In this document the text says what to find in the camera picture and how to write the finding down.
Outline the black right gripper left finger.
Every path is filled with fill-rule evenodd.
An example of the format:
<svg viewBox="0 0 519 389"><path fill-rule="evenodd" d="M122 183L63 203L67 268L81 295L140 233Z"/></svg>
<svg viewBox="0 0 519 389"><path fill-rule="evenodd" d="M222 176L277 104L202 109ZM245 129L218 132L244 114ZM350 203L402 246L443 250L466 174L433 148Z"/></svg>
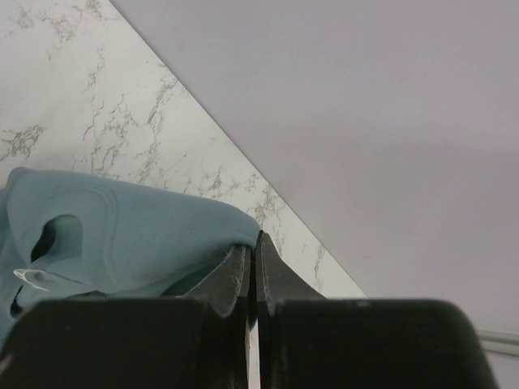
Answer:
<svg viewBox="0 0 519 389"><path fill-rule="evenodd" d="M250 251L233 247L188 293L43 301L1 352L4 388L245 388Z"/></svg>

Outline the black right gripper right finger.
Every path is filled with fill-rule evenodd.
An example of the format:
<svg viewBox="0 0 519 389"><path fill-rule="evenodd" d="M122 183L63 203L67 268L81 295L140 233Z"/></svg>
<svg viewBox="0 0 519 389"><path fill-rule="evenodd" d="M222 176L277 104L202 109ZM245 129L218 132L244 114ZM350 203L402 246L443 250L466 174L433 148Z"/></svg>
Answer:
<svg viewBox="0 0 519 389"><path fill-rule="evenodd" d="M494 388L467 316L431 299L331 299L261 233L255 247L264 388Z"/></svg>

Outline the blue grey t shirt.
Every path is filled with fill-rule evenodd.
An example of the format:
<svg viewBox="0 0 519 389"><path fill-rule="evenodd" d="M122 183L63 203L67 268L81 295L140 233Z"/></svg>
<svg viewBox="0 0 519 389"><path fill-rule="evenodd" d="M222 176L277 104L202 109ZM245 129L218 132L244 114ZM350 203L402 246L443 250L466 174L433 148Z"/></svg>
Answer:
<svg viewBox="0 0 519 389"><path fill-rule="evenodd" d="M82 173L13 169L1 190L1 333L39 301L188 289L255 219L227 203Z"/></svg>

